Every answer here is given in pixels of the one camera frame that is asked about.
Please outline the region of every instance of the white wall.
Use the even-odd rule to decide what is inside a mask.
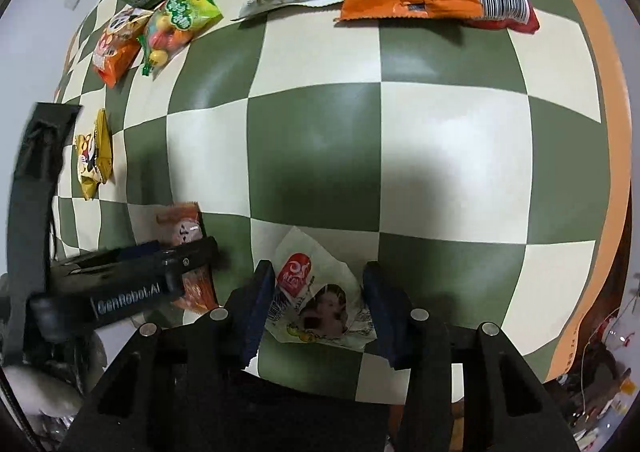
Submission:
[[[98,0],[11,0],[0,18],[0,223],[6,226],[14,159],[35,102],[52,102],[69,40]],[[0,236],[0,273],[6,271],[6,240]]]

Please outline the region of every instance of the black cable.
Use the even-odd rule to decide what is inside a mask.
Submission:
[[[18,420],[18,426],[20,430],[24,433],[25,437],[31,444],[34,450],[37,452],[46,452],[42,443],[40,443],[40,439],[36,436],[36,433],[33,431],[29,420],[24,415],[22,411],[22,407],[18,403],[18,400],[15,398],[14,390],[11,388],[9,384],[9,380],[6,379],[6,375],[4,374],[4,370],[0,367],[0,389],[2,390],[2,394],[4,395],[4,399],[6,400],[7,405],[11,409],[11,412],[14,413],[15,419]]]

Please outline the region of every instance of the silver screw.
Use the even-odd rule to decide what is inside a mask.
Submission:
[[[142,326],[140,326],[140,334],[143,337],[150,337],[151,335],[155,335],[156,331],[158,331],[158,326],[156,326],[152,322],[147,322],[146,324],[142,324]]]
[[[417,307],[411,310],[411,318],[418,322],[424,322],[429,318],[429,312],[421,307]]]
[[[493,322],[485,322],[482,324],[482,332],[490,337],[495,337],[498,333],[500,333],[500,328],[495,325]]]
[[[225,318],[228,317],[228,315],[229,315],[229,312],[223,307],[217,307],[215,308],[215,310],[209,313],[211,320],[225,320]]]

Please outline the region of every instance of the table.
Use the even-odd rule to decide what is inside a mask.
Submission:
[[[623,81],[608,30],[593,26],[599,10],[584,12],[594,0],[531,0],[533,36],[450,21],[336,25],[339,7],[237,23],[244,0],[215,1],[224,19],[158,77],[142,76],[138,57],[114,89],[90,58],[124,3],[101,0],[78,29],[55,100],[84,106],[75,134],[106,108],[114,173],[84,201],[66,146],[58,254],[147,241],[158,206],[198,201],[228,256],[214,276],[221,303],[295,225],[356,276],[379,260],[432,315],[494,321],[541,380],[563,372],[628,195]],[[269,334],[253,367],[364,402],[402,403],[408,380],[374,346]]]

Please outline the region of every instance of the yellow candy ball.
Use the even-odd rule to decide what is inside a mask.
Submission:
[[[165,30],[169,30],[174,26],[171,24],[171,19],[169,16],[165,14],[160,14],[160,17],[156,20],[156,29],[160,32],[164,32]]]
[[[154,50],[149,54],[149,62],[154,66],[164,66],[167,60],[169,60],[169,54],[164,50]]]

